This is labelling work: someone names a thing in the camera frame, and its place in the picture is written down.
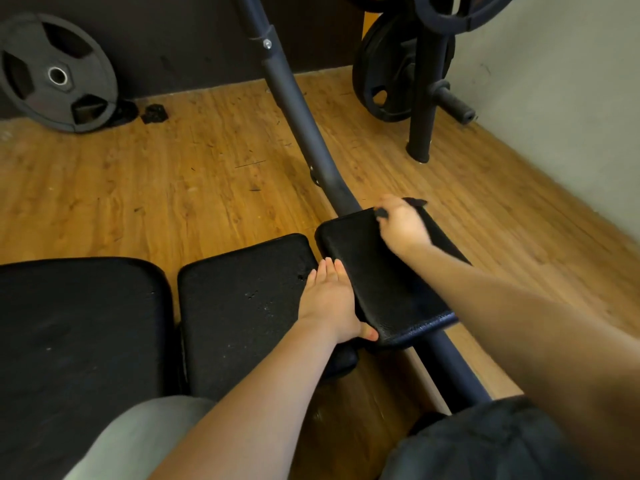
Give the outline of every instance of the forearm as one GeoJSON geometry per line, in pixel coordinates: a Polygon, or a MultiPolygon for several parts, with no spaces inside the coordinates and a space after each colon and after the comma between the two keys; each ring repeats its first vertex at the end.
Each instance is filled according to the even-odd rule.
{"type": "Polygon", "coordinates": [[[610,467],[640,453],[636,339],[433,246],[403,258],[587,457],[597,453],[595,462],[610,467]]]}
{"type": "Polygon", "coordinates": [[[286,478],[309,400],[334,346],[324,328],[297,322],[150,480],[286,478]]]}

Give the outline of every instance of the black padded seat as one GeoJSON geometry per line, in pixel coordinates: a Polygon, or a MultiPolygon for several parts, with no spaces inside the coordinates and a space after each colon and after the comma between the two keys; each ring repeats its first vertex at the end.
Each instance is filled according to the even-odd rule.
{"type": "MultiPolygon", "coordinates": [[[[273,350],[298,319],[300,295],[316,258],[290,234],[183,267],[180,314],[192,395],[220,400],[273,350]]],[[[323,377],[357,364],[350,344],[336,347],[323,377]]]]}
{"type": "MultiPolygon", "coordinates": [[[[417,209],[434,245],[467,262],[427,211],[417,209]]],[[[389,251],[373,209],[323,223],[316,230],[316,242],[324,256],[344,263],[360,319],[380,334],[373,348],[410,347],[423,334],[456,322],[436,292],[389,251]]]]}
{"type": "Polygon", "coordinates": [[[137,403],[179,393],[162,270],[128,258],[0,266],[0,470],[59,480],[137,403]]]}

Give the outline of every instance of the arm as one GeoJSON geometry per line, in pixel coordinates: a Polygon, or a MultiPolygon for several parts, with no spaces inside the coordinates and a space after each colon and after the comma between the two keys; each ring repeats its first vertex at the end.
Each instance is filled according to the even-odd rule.
{"type": "Polygon", "coordinates": [[[431,245],[418,213],[380,203],[382,238],[455,311],[480,345],[585,459],[640,476],[640,342],[601,319],[489,276],[431,245]]]}
{"type": "Polygon", "coordinates": [[[308,277],[298,321],[220,401],[149,480],[285,479],[300,427],[333,348],[378,333],[355,315],[353,290],[336,260],[308,277]]]}

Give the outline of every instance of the gray wall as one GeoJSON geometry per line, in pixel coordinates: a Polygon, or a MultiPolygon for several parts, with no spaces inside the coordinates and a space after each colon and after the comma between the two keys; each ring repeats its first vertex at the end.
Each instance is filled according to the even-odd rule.
{"type": "Polygon", "coordinates": [[[479,123],[640,241],[640,0],[514,0],[460,36],[479,123]]]}
{"type": "MultiPolygon", "coordinates": [[[[345,0],[262,0],[296,72],[353,63],[364,14],[345,0]]],[[[113,63],[124,97],[262,77],[230,0],[2,0],[0,20],[49,13],[84,29],[113,63]]],[[[16,111],[0,92],[0,117],[16,111]]]]}

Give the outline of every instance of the hand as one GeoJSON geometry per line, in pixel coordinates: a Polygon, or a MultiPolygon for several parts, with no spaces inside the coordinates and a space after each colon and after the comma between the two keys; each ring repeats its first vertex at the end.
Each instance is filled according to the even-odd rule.
{"type": "Polygon", "coordinates": [[[380,235],[400,259],[408,258],[411,250],[431,245],[431,238],[420,215],[407,202],[395,195],[382,195],[378,207],[389,214],[388,219],[377,217],[380,235]]]}
{"type": "Polygon", "coordinates": [[[378,332],[356,316],[353,288],[340,259],[335,265],[331,258],[323,259],[317,271],[311,271],[300,298],[298,321],[329,327],[336,344],[356,337],[378,339],[378,332]]]}

